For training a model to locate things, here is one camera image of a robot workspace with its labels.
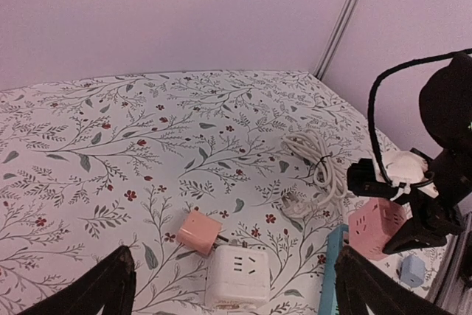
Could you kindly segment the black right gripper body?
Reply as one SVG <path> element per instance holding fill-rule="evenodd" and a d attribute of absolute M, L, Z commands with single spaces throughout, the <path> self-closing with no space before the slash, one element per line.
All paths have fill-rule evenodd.
<path fill-rule="evenodd" d="M 420 91 L 421 120 L 442 152 L 430 161 L 434 186 L 431 198 L 418 189 L 410 198 L 412 217 L 438 216 L 448 221 L 447 233 L 463 230 L 456 205 L 471 194 L 471 56 L 456 52 Z"/>

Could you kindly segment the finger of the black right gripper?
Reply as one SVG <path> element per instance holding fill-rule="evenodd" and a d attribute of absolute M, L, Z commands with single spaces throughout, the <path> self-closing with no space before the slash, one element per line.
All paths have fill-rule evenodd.
<path fill-rule="evenodd" d="M 438 216 L 414 215 L 383 247 L 383 253 L 393 255 L 413 249 L 444 246 L 447 243 L 448 221 Z"/>

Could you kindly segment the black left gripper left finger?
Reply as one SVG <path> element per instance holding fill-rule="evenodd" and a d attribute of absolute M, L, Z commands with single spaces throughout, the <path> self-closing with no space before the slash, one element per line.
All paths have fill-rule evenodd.
<path fill-rule="evenodd" d="M 119 246 L 63 290 L 22 311 L 37 314 L 131 314 L 136 293 L 135 263 Z"/>

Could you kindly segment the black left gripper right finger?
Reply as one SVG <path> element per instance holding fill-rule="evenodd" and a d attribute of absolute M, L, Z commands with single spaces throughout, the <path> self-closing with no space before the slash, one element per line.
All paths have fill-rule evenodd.
<path fill-rule="evenodd" d="M 340 251 L 335 271 L 340 314 L 450 314 L 398 285 L 351 246 Z"/>

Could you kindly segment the pink cube socket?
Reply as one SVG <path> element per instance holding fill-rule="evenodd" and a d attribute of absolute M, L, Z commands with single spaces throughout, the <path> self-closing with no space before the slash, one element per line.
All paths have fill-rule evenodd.
<path fill-rule="evenodd" d="M 348 218 L 349 245 L 369 260 L 383 260 L 383 249 L 406 222 L 403 206 L 384 198 L 370 198 Z"/>

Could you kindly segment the small pink plug adapter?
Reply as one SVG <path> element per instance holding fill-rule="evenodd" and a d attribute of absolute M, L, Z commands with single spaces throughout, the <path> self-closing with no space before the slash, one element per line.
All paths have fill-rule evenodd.
<path fill-rule="evenodd" d="M 228 238 L 221 235 L 221 227 L 222 223 L 192 210 L 181 225 L 176 240 L 187 248 L 208 256 L 218 240 L 229 242 Z"/>

